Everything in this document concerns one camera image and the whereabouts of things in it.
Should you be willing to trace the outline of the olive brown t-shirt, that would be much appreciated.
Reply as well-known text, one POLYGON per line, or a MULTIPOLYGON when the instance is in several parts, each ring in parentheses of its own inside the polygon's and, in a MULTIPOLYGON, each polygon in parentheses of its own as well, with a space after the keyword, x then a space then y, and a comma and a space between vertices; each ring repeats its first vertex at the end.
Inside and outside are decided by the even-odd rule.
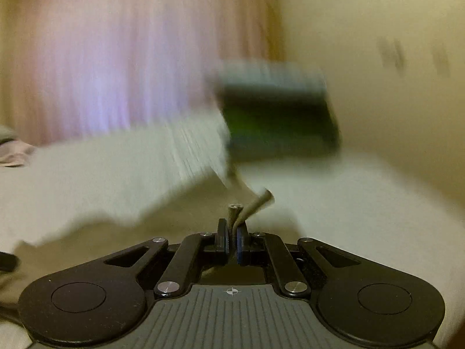
POLYGON ((218 220, 227 217, 230 204, 247 206, 257 197, 241 181, 224 184, 210 174, 172 191, 143 212, 135 223, 123 225, 109 217, 96 216, 79 221, 62 233, 48 235, 38 244, 22 241, 13 250, 20 264, 14 272, 1 276, 1 319, 21 322, 18 299, 34 280, 155 236, 175 243, 192 233, 214 230, 218 220))

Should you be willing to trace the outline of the grey olive folded garments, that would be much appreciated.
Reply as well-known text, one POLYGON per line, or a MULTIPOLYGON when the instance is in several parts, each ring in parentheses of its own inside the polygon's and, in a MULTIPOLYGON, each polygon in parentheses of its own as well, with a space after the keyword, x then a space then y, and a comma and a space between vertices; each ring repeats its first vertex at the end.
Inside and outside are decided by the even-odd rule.
POLYGON ((226 140, 226 153, 232 163, 274 161, 283 159, 318 159, 337 154, 338 136, 259 137, 233 136, 226 140))

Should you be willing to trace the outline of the mauve pink pillow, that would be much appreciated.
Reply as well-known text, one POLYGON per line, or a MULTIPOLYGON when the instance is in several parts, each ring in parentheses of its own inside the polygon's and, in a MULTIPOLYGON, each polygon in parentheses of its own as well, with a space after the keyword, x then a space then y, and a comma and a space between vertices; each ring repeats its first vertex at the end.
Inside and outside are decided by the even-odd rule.
POLYGON ((21 167, 29 164, 35 147, 21 140, 12 140, 1 145, 2 167, 21 167))

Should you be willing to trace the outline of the green folded garment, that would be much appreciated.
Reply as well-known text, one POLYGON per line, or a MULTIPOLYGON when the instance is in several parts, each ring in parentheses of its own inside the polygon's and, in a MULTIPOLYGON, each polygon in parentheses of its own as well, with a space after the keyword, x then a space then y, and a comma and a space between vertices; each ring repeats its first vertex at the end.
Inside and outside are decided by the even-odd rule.
POLYGON ((319 139, 339 146, 339 129, 325 105, 226 107, 223 118, 233 140, 297 145, 319 139))

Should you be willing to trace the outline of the grey checked pillow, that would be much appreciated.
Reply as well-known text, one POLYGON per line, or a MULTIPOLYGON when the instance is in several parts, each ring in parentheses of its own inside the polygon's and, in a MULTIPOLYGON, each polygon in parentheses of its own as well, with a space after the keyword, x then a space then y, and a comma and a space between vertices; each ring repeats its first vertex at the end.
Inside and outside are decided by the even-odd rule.
POLYGON ((4 125, 0 125, 0 145, 13 141, 17 138, 17 133, 4 125))

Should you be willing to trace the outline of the dark folded garments stack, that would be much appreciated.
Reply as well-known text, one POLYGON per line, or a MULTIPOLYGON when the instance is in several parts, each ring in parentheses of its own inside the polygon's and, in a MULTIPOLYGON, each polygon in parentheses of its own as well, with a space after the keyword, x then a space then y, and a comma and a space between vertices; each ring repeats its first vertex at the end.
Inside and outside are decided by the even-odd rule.
POLYGON ((251 122, 334 122, 321 84, 220 83, 214 94, 230 125, 251 122))

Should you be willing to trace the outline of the pink curtain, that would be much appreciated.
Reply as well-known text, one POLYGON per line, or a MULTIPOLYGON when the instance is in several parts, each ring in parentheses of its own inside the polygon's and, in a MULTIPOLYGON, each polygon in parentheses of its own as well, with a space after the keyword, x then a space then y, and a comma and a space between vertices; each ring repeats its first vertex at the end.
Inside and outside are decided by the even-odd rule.
POLYGON ((1 0, 1 123, 37 145, 128 129, 281 56, 277 0, 1 0))

